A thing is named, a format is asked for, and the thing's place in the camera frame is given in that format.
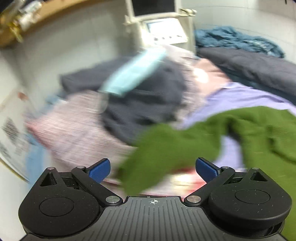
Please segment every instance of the white crosshair mark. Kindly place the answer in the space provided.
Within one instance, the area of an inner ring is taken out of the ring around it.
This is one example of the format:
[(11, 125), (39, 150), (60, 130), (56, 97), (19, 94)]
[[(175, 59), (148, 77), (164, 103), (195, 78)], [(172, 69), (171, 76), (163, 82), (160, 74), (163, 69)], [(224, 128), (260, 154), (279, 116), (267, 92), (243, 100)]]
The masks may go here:
[(153, 199), (153, 200), (151, 201), (151, 203), (155, 205), (156, 203), (158, 203), (158, 201), (157, 201), (156, 199)]

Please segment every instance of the dark gray garment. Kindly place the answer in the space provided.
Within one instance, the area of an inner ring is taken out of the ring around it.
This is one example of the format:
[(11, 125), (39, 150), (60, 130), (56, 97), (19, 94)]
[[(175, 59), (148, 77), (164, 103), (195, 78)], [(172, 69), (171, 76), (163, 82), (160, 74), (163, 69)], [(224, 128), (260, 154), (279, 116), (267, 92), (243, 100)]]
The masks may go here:
[(259, 84), (290, 95), (296, 93), (296, 65), (284, 59), (220, 47), (200, 48), (197, 55)]
[[(91, 69), (61, 76), (66, 94), (98, 90), (102, 83), (131, 57), (106, 62)], [(165, 59), (158, 69), (123, 98), (110, 95), (102, 119), (107, 130), (121, 141), (133, 145), (150, 125), (174, 120), (185, 80), (178, 65)]]

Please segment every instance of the light blue face mask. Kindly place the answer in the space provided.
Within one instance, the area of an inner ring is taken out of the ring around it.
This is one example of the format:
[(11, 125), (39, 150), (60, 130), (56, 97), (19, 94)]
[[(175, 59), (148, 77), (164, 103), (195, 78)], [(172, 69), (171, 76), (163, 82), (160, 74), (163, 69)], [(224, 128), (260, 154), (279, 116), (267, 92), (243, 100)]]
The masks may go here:
[(124, 96), (147, 79), (166, 56), (163, 47), (152, 47), (137, 55), (115, 71), (102, 85), (99, 92)]

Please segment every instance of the green cloth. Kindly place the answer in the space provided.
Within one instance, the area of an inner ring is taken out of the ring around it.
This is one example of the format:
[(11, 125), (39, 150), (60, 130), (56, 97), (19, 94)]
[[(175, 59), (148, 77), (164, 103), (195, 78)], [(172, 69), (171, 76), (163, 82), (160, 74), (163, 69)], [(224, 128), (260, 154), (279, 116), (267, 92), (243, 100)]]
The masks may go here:
[[(296, 200), (296, 117), (288, 110), (263, 106), (226, 111), (187, 130), (155, 125), (119, 169), (126, 194), (137, 195), (166, 174), (193, 167), (198, 157), (216, 160), (221, 136), (230, 133), (239, 139), (246, 167), (259, 167)], [(296, 207), (283, 235), (295, 240)]]

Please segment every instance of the triangular cutout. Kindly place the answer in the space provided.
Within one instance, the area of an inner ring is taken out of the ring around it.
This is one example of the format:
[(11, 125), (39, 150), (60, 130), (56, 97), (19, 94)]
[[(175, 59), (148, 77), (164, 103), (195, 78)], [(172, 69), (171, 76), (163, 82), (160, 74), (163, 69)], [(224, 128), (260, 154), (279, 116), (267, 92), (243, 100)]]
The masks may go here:
[(250, 179), (253, 181), (267, 182), (260, 172), (254, 172)]
[(46, 177), (44, 178), (44, 180), (41, 183), (41, 187), (45, 187), (45, 186), (51, 186), (51, 185), (56, 185), (57, 181), (54, 178), (54, 175), (49, 172)]

